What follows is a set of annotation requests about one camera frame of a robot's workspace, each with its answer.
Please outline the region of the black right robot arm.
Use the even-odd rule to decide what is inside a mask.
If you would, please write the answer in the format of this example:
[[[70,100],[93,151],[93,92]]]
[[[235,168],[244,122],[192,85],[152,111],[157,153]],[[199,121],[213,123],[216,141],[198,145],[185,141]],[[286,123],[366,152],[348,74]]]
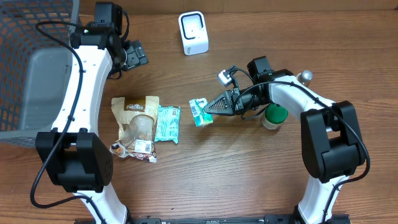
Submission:
[[[361,137],[356,110],[349,101],[339,103],[308,88],[312,73],[294,75],[272,69],[265,56],[252,59],[245,71],[252,86],[240,89],[231,66],[218,74],[224,85],[233,85],[204,107],[204,112],[244,116],[262,107],[262,123],[277,129],[291,114],[301,125],[302,159],[309,178],[301,201],[291,215],[267,215],[265,223],[349,223],[348,215],[333,215],[333,204],[342,185],[364,178],[370,156]]]

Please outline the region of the yellow liquid bottle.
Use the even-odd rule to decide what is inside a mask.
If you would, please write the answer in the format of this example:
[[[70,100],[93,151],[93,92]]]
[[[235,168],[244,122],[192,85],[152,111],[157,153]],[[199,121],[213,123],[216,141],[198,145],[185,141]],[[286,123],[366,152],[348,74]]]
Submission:
[[[310,70],[304,70],[300,72],[297,76],[297,80],[305,87],[309,87],[310,82],[313,79],[313,73]]]

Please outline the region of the brown snack packet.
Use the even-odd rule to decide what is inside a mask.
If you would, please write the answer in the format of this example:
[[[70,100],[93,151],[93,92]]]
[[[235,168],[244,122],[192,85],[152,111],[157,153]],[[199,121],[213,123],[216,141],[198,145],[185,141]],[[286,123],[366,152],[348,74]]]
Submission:
[[[118,140],[109,150],[122,158],[133,157],[157,162],[154,146],[159,97],[118,97],[111,100],[111,110],[119,126]]]

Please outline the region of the teal Kleenex tissue pack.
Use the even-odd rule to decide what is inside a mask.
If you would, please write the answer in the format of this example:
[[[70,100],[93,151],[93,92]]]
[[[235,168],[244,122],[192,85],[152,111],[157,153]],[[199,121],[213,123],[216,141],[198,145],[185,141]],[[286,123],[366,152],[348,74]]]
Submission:
[[[204,111],[204,107],[208,104],[206,98],[197,98],[189,101],[193,119],[196,127],[207,126],[213,123],[211,114]]]

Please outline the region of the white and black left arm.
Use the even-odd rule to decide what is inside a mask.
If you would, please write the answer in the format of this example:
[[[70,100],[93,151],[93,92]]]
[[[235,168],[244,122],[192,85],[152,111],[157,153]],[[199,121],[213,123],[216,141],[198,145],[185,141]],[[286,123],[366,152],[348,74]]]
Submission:
[[[95,18],[75,25],[65,47],[73,63],[61,109],[51,130],[39,132],[35,148],[41,174],[81,200],[93,223],[132,223],[111,184],[112,153],[98,136],[98,115],[104,84],[148,60],[139,41],[127,39],[127,12],[113,2],[97,2]]]

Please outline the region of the teal snack bar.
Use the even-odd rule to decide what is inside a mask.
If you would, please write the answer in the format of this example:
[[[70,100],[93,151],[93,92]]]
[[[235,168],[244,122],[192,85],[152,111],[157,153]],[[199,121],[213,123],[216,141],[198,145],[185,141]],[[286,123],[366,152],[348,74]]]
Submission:
[[[158,107],[155,142],[173,141],[178,144],[181,109],[179,106]]]

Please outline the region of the green lidded jar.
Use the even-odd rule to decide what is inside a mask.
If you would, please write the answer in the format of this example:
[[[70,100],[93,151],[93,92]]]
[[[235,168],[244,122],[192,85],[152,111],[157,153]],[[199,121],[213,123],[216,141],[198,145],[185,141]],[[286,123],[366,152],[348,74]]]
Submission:
[[[270,104],[261,116],[262,125],[270,130],[279,129],[289,112],[278,104]]]

